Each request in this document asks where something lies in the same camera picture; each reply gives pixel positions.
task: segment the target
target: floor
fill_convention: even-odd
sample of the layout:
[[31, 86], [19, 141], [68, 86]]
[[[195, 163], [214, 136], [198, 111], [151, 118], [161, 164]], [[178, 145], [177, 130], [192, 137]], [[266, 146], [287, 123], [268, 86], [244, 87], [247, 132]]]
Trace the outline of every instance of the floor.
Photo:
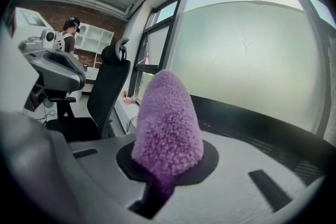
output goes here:
[[[76, 103], [71, 103], [71, 109], [72, 112], [74, 113], [74, 116], [76, 118], [81, 118], [81, 117], [91, 117], [88, 109], [87, 109], [87, 103], [88, 103], [89, 96], [88, 95], [82, 95], [81, 98], [79, 99], [79, 102]], [[44, 123], [45, 120], [50, 121], [50, 120], [55, 120], [57, 119], [57, 106], [55, 103], [52, 104], [51, 108], [45, 107], [43, 104], [41, 104], [35, 112], [24, 110], [24, 114], [26, 116], [29, 116], [33, 119], [38, 120], [41, 123]], [[115, 109], [112, 110], [110, 119], [112, 120], [111, 126], [112, 129], [115, 133], [116, 136], [123, 136], [124, 132], [122, 129], [121, 124], [119, 123], [117, 114], [115, 112]]]

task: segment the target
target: fuzzy microphone cover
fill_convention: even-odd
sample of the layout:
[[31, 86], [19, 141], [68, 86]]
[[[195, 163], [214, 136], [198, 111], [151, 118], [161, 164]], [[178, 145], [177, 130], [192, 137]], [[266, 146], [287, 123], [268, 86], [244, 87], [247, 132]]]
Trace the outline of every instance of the fuzzy microphone cover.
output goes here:
[[203, 141], [186, 88], [162, 70], [149, 83], [141, 102], [132, 159], [150, 172], [163, 198], [174, 191], [177, 175], [203, 157]]

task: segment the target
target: chair armrest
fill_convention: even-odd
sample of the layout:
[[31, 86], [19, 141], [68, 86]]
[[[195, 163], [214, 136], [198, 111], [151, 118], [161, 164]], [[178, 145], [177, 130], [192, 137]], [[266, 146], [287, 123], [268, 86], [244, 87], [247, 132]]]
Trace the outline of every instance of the chair armrest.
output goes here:
[[49, 98], [49, 100], [51, 102], [54, 102], [54, 103], [75, 103], [76, 98], [75, 97], [66, 97], [64, 99], [64, 98], [55, 97], [55, 98]]

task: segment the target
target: window frame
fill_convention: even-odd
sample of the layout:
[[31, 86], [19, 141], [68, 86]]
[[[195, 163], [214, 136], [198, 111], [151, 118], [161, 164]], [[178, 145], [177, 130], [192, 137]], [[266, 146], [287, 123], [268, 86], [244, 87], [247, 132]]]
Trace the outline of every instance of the window frame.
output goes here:
[[[177, 1], [174, 14], [171, 17], [166, 18], [165, 20], [162, 20], [154, 25], [152, 23], [157, 20], [160, 10], [167, 7], [168, 5], [172, 4], [173, 2]], [[298, 0], [303, 8], [303, 12], [308, 16], [309, 22], [311, 24], [311, 27], [313, 29], [314, 35], [317, 38], [317, 42], [320, 45], [320, 57], [321, 57], [321, 63], [322, 68], [324, 68], [324, 85], [325, 85], [325, 100], [324, 100], [324, 106], [323, 111], [321, 115], [320, 122], [317, 124], [315, 128], [316, 135], [319, 137], [323, 137], [324, 133], [326, 131], [327, 123], [329, 120], [330, 115], [330, 108], [331, 108], [331, 89], [330, 89], [330, 67], [329, 67], [329, 56], [328, 56], [328, 47], [330, 47], [330, 41], [328, 37], [328, 33], [326, 31], [325, 23], [322, 18], [319, 17], [315, 7], [310, 2], [310, 0]], [[328, 0], [318, 0], [329, 8], [330, 2]], [[151, 33], [154, 30], [157, 30], [159, 27], [162, 27], [163, 25], [169, 24], [169, 29], [167, 33], [167, 37], [164, 43], [164, 47], [161, 54], [160, 64], [158, 66], [151, 66], [151, 65], [137, 65], [137, 63], [134, 63], [133, 69], [132, 69], [132, 76], [130, 81], [130, 87], [128, 96], [134, 96], [135, 93], [138, 93], [137, 87], [140, 85], [141, 81], [141, 75], [140, 72], [147, 72], [151, 74], [156, 74], [160, 70], [169, 68], [170, 62], [172, 59], [172, 52], [174, 51], [174, 45], [176, 41], [176, 35], [179, 32], [181, 19], [185, 10], [187, 0], [167, 0], [162, 5], [158, 6], [157, 8], [152, 9], [148, 21], [145, 26], [145, 30], [143, 32], [143, 35], [140, 40], [140, 44], [138, 47], [138, 51], [136, 53], [136, 61], [138, 59], [139, 50], [141, 47], [141, 44], [143, 43], [143, 39], [146, 36], [146, 34]], [[331, 12], [332, 17], [335, 19], [335, 14], [333, 13], [333, 10], [329, 9]], [[206, 105], [207, 100], [204, 100], [204, 104], [198, 104], [198, 105]]]

